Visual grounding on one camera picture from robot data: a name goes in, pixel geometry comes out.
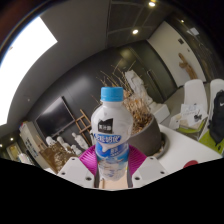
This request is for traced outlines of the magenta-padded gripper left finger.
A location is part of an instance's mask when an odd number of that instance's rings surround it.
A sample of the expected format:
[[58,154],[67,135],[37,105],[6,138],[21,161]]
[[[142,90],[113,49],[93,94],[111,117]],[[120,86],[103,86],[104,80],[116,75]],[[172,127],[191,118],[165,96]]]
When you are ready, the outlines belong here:
[[79,157],[71,157],[58,176],[84,188],[97,188],[99,172],[95,147],[91,146]]

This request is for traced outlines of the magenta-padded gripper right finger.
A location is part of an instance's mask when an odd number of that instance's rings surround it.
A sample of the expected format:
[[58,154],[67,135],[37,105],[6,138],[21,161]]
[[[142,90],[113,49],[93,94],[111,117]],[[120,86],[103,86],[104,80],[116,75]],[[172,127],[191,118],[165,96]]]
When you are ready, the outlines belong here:
[[134,146],[129,146],[127,183],[129,188],[140,188],[168,175],[153,156],[147,157]]

